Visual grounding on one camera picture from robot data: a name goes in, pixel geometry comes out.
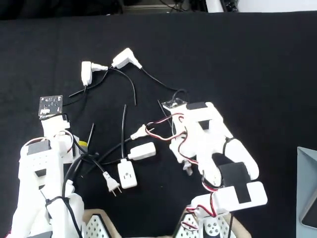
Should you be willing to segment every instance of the power outlet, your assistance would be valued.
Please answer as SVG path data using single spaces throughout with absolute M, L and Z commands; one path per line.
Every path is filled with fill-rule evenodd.
M 131 161 L 122 159 L 121 163 L 118 164 L 118 172 L 119 172 L 121 187 L 123 189 L 135 187 L 136 185 L 138 185 Z

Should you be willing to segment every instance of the robotic hand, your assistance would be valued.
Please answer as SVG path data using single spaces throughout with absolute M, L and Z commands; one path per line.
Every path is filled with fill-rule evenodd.
M 189 175 L 191 165 L 198 166 L 202 185 L 210 192 L 195 197 L 187 208 L 198 219 L 200 237 L 206 219 L 220 220 L 228 212 L 267 203 L 263 184 L 253 181 L 259 176 L 257 163 L 233 137 L 212 103 L 187 104 L 176 98 L 162 105 L 170 111 L 176 129 L 169 145 L 171 151 Z
M 66 183 L 65 196 L 62 195 L 63 164 L 80 156 L 78 148 L 72 146 L 78 138 L 66 130 L 70 125 L 64 115 L 50 117 L 48 109 L 45 114 L 46 117 L 40 117 L 44 137 L 28 141 L 20 152 L 19 197 L 8 238 L 39 234 L 43 238 L 84 237 L 84 203 L 74 193 L 71 181 Z

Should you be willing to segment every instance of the black fabric surface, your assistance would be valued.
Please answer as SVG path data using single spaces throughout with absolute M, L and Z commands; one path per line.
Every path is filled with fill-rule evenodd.
M 130 47 L 151 74 L 189 90 L 191 102 L 211 101 L 260 168 L 268 204 L 235 212 L 253 237 L 295 237 L 297 146 L 317 149 L 316 12 L 287 14 L 163 14 L 0 22 L 0 235 L 9 229 L 18 198 L 21 146 L 43 134 L 39 97 L 82 88 L 82 60 L 110 64 Z M 160 119 L 157 99 L 172 93 L 137 68 L 138 106 L 126 79 L 109 74 L 102 87 L 64 111 L 72 132 L 85 139 L 96 124 L 92 148 L 100 153 L 126 135 Z M 97 73 L 94 80 L 101 78 Z M 168 124 L 158 132 L 169 135 Z M 127 149 L 150 138 L 127 145 Z M 104 209 L 123 237 L 172 234 L 191 199 L 205 193 L 197 170 L 182 171 L 166 143 L 157 155 L 134 164 L 136 188 L 108 193 L 98 170 L 78 179 L 86 208 Z M 119 158 L 117 151 L 109 160 Z M 106 170 L 119 181 L 116 166 Z

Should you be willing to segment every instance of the electrical plug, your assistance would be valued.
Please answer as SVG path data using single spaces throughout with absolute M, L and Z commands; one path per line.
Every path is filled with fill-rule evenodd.
M 114 190 L 118 188 L 119 192 L 122 193 L 120 189 L 120 184 L 114 178 L 112 178 L 107 171 L 103 172 L 103 176 L 107 181 L 109 192 L 112 192 L 113 195 L 117 197 L 117 195 L 115 195 Z
M 130 137 L 131 137 L 132 140 L 136 140 L 137 138 L 144 137 L 144 136 L 147 136 L 147 135 L 148 134 L 145 131 L 145 125 L 143 124 L 135 133 L 130 135 Z
M 137 66 L 139 69 L 142 68 L 142 65 L 138 62 L 138 60 L 134 57 L 134 54 L 130 48 L 126 48 L 120 54 L 118 54 L 112 60 L 112 67 L 114 68 L 122 68 L 126 66 L 128 63 L 132 63 Z
M 81 81 L 84 86 L 88 86 L 91 84 L 93 80 L 93 72 L 108 70 L 107 66 L 103 66 L 97 63 L 92 63 L 90 61 L 82 61 L 81 62 Z

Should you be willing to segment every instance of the two-prong plug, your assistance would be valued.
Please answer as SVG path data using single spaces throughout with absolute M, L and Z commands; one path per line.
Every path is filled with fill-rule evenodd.
M 122 193 L 120 189 L 120 184 L 115 179 L 113 179 L 107 171 L 103 172 L 103 176 L 107 181 L 109 192 L 112 192 L 113 195 L 117 197 L 117 195 L 115 195 L 114 190 L 118 188 L 119 192 Z

